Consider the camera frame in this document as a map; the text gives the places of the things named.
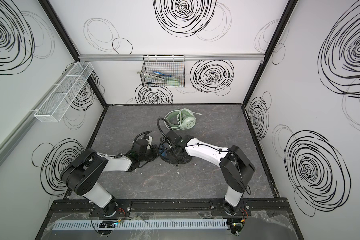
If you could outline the black and blue headphones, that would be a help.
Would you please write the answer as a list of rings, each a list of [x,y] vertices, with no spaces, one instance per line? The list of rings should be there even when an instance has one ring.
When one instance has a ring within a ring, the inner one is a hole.
[[[169,142],[164,140],[164,137],[160,139],[160,155],[159,157],[166,163],[179,165],[187,164],[192,160],[192,157],[183,148],[177,148],[171,150]]]

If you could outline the mint green headphones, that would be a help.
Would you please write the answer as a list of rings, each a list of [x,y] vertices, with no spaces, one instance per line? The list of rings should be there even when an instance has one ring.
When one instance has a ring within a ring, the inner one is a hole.
[[[167,129],[173,131],[188,130],[196,125],[197,119],[195,115],[201,116],[202,114],[186,108],[173,110],[165,115],[165,125]]]

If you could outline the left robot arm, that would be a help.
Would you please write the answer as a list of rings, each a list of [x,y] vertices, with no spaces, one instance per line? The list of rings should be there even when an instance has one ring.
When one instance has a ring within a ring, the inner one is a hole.
[[[115,197],[99,183],[103,172],[132,172],[152,162],[160,155],[157,145],[153,145],[153,137],[146,131],[137,135],[132,148],[125,154],[108,155],[86,149],[74,159],[60,174],[63,183],[78,196],[85,197],[106,217],[112,217],[118,210]]]

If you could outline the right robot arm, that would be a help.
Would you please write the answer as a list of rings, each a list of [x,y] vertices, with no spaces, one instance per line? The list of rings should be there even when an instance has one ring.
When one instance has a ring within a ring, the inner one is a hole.
[[[187,164],[196,157],[219,167],[228,185],[224,197],[224,209],[232,216],[239,212],[243,194],[250,192],[248,185],[256,171],[244,152],[235,145],[223,148],[202,142],[190,135],[182,137],[172,128],[164,133],[160,126],[161,122],[167,127],[170,124],[164,118],[157,119],[158,130],[162,134],[161,146],[164,148],[164,153],[161,154],[162,160],[179,165]]]

